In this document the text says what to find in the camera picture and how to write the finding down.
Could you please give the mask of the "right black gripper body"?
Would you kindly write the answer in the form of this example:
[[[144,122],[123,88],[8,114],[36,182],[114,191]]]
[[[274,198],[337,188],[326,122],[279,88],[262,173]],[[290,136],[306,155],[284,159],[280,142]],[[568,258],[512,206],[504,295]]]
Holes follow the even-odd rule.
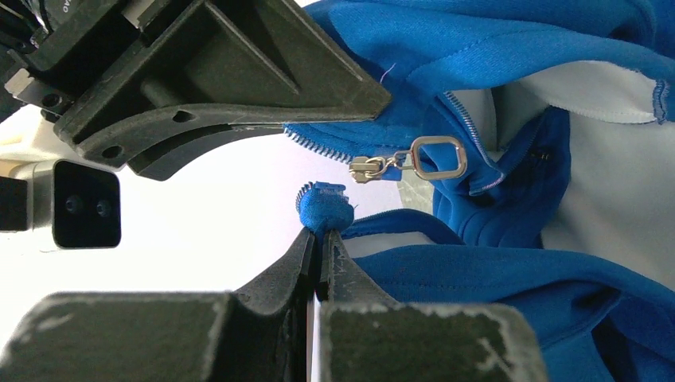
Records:
[[[174,20],[172,1],[3,1],[1,83],[19,68],[55,95],[19,99],[1,90],[1,118],[33,103],[87,122],[118,122],[154,112],[137,85],[135,54],[150,47]]]

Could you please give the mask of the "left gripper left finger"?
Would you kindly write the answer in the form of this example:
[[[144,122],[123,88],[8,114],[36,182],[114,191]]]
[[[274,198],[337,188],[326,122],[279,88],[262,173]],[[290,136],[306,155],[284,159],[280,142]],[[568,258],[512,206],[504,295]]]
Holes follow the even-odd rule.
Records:
[[[59,293],[1,354],[4,381],[305,381],[313,233],[238,290]]]

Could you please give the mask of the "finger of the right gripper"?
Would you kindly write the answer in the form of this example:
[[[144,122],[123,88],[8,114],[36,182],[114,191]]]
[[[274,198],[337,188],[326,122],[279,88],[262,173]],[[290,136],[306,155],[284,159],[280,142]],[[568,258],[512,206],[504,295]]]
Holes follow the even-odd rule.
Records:
[[[283,128],[279,124],[203,127],[153,145],[132,158],[127,166],[140,177],[166,181],[211,150],[239,140],[282,132]]]
[[[118,122],[62,116],[57,136],[82,158],[119,168],[144,150],[214,125],[375,119],[389,93],[292,1],[192,1],[135,54],[154,112]]]

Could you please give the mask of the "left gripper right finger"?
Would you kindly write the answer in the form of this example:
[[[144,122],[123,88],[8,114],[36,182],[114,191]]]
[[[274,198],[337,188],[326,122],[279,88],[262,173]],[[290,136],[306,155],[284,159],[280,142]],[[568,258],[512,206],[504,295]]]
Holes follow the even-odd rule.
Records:
[[[546,381],[536,335],[502,304],[402,303],[325,236],[318,323],[322,381]]]

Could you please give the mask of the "blue zip jacket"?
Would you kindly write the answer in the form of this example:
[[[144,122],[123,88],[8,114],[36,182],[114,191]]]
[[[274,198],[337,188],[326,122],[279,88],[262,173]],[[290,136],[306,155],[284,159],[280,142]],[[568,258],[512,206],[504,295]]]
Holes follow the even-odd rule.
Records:
[[[392,95],[375,120],[286,127],[398,181],[418,142],[431,213],[355,220],[298,195],[400,302],[523,313],[552,381],[674,378],[674,4],[319,1],[306,12]]]

